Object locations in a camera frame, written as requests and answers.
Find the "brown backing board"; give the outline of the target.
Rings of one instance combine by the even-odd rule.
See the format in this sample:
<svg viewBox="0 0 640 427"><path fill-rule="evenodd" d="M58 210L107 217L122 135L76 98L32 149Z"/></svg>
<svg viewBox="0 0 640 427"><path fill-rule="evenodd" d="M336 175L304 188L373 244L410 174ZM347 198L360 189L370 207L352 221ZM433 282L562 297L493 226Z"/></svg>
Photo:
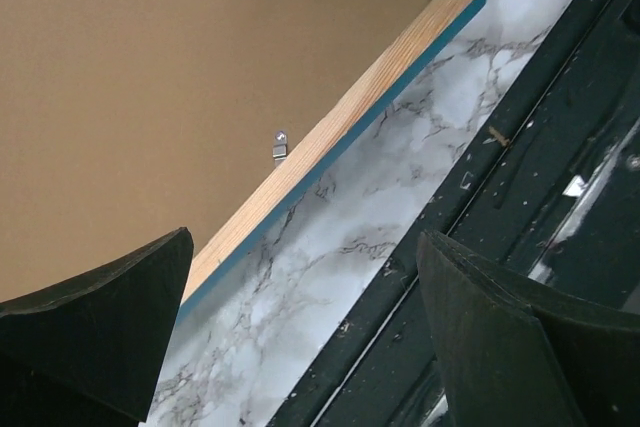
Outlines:
<svg viewBox="0 0 640 427"><path fill-rule="evenodd" d="M430 0L1 0L1 296L201 251Z"/></svg>

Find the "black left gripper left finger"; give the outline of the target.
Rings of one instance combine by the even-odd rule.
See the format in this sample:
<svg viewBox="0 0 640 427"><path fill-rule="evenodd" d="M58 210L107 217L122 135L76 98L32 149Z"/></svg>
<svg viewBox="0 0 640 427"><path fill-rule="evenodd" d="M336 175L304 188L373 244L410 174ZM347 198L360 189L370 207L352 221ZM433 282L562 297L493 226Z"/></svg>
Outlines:
<svg viewBox="0 0 640 427"><path fill-rule="evenodd" d="M4 426L146 421L192 262L181 227L1 304Z"/></svg>

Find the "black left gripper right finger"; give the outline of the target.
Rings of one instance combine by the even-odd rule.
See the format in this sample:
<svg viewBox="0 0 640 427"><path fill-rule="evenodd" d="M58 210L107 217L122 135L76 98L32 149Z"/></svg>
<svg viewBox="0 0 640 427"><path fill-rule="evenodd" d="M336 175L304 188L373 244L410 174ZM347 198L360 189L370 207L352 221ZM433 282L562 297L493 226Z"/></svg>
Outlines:
<svg viewBox="0 0 640 427"><path fill-rule="evenodd" d="M419 283L456 426L635 426L639 318L501 267L438 231Z"/></svg>

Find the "blue wooden picture frame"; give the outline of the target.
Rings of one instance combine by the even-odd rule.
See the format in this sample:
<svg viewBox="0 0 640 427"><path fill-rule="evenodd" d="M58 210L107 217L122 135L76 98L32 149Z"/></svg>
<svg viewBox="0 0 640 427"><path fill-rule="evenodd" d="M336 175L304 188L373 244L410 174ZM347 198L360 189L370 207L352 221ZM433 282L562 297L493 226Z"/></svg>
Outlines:
<svg viewBox="0 0 640 427"><path fill-rule="evenodd" d="M486 0L431 0L194 258L182 305L189 308L215 276L269 226L478 13Z"/></svg>

